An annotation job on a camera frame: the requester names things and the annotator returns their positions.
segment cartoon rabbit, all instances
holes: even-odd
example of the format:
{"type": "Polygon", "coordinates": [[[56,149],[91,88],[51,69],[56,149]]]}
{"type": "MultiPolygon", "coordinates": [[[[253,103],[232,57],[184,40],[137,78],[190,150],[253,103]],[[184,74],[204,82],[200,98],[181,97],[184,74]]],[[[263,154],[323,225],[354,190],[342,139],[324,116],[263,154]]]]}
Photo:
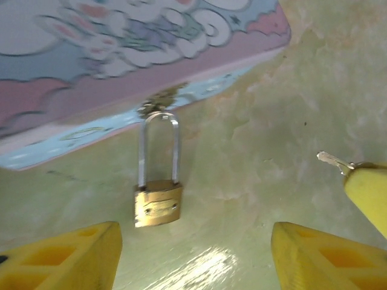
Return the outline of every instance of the cartoon rabbit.
{"type": "Polygon", "coordinates": [[[74,10],[62,9],[66,21],[51,16],[38,16],[38,24],[57,37],[83,49],[83,64],[98,79],[121,76],[135,71],[136,66],[120,57],[117,39],[99,33],[96,26],[74,10]]]}

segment brass padlock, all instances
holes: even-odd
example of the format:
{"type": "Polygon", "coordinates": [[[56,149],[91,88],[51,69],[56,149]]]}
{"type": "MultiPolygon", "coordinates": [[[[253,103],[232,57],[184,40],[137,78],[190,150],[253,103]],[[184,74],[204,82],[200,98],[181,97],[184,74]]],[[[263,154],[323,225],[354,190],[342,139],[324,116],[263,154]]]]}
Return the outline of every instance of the brass padlock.
{"type": "Polygon", "coordinates": [[[142,122],[138,147],[138,184],[135,186],[134,226],[162,225],[180,218],[183,186],[178,180],[180,159],[179,123],[171,112],[153,112],[142,122]],[[146,181],[148,124],[156,117],[167,118],[174,129],[172,179],[146,181]]]}

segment marble surface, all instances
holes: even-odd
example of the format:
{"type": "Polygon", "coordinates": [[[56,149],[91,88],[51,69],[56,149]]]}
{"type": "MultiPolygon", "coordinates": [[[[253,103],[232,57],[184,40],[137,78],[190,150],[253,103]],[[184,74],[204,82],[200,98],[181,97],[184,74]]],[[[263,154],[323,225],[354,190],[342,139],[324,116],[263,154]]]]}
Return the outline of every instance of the marble surface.
{"type": "MultiPolygon", "coordinates": [[[[281,4],[291,46],[226,92],[177,111],[179,221],[133,227],[134,128],[24,172],[0,170],[0,250],[114,220],[124,238],[115,290],[270,290],[279,289],[276,221],[387,248],[345,196],[339,172],[316,160],[321,149],[387,160],[387,4],[281,4]]],[[[168,174],[168,132],[163,123],[150,130],[150,178],[168,174]]]]}

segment padlock shackle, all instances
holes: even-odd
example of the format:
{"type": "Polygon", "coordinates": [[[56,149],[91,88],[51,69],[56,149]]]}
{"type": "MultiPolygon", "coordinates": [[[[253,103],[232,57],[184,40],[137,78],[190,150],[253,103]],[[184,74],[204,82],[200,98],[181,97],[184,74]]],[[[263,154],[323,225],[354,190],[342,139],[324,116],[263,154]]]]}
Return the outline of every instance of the padlock shackle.
{"type": "Polygon", "coordinates": [[[179,182],[179,166],[180,166],[180,131],[177,117],[168,111],[153,112],[146,118],[140,129],[140,138],[138,142],[138,187],[145,188],[146,185],[146,168],[147,168],[147,154],[148,149],[148,124],[156,117],[167,117],[171,122],[174,130],[174,149],[172,153],[172,181],[174,184],[179,182]]]}

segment key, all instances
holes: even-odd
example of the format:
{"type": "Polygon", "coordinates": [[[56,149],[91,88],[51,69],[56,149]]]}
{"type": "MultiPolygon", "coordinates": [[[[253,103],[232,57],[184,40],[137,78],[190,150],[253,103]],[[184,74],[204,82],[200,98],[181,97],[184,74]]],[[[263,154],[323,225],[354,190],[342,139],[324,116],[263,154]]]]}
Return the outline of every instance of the key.
{"type": "Polygon", "coordinates": [[[320,161],[326,162],[328,164],[331,164],[333,166],[337,166],[342,175],[348,176],[349,172],[355,169],[355,164],[353,163],[347,163],[345,161],[342,161],[338,159],[335,156],[330,155],[329,153],[326,153],[324,151],[320,151],[317,154],[317,158],[320,161]]]}

